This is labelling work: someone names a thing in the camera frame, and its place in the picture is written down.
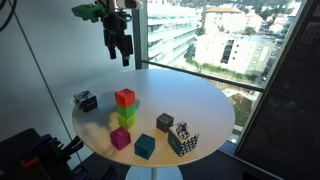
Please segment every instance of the city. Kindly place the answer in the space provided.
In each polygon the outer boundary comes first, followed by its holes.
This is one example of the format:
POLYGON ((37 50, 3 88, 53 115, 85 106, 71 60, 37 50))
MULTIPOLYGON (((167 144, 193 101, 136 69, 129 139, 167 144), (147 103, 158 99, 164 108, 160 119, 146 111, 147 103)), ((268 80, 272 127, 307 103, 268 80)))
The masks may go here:
MULTIPOLYGON (((294 0, 149 0, 149 61, 264 87, 300 6, 294 0)), ((211 82, 234 106, 229 140, 235 143, 260 93, 211 82)))

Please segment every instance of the red cube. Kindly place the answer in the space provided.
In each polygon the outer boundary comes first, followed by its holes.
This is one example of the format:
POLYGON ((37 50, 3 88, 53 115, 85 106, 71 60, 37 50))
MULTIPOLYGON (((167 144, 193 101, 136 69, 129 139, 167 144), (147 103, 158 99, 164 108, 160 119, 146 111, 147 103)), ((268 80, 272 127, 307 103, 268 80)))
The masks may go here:
POLYGON ((117 104, 128 108, 136 102, 136 95, 130 89, 123 89, 115 93, 117 104))
POLYGON ((131 143, 130 133, 122 127, 110 133, 111 143, 121 151, 124 147, 131 143))

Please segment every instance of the magenta cube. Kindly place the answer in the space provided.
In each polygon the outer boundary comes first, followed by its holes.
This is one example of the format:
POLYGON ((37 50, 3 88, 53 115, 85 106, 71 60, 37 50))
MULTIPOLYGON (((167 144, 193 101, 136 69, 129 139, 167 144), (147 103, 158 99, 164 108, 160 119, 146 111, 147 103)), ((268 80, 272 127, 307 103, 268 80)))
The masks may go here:
POLYGON ((110 133, 111 143, 121 151, 124 147, 131 143, 130 133, 122 127, 110 133))

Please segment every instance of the black and white cube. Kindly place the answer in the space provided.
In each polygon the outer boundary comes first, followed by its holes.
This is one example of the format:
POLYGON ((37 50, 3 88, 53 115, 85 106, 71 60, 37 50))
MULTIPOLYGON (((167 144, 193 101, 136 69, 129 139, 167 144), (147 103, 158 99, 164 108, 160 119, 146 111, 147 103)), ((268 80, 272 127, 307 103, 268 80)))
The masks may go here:
POLYGON ((173 117, 169 114, 162 113, 157 118, 157 128, 167 133, 169 128, 173 125, 173 117))
POLYGON ((184 121, 173 125, 168 131, 168 143, 178 156, 196 148, 198 138, 199 133, 184 121))
POLYGON ((78 93, 73 97, 77 107, 83 112, 88 112, 98 107, 97 98, 90 91, 78 93))

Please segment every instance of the table leg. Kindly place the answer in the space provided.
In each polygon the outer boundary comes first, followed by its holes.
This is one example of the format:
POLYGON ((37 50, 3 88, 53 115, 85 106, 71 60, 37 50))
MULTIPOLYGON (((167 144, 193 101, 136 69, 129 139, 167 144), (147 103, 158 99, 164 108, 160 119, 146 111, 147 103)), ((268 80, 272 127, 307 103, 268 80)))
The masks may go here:
POLYGON ((145 168, 131 166, 126 180, 183 180, 178 166, 163 168, 145 168))

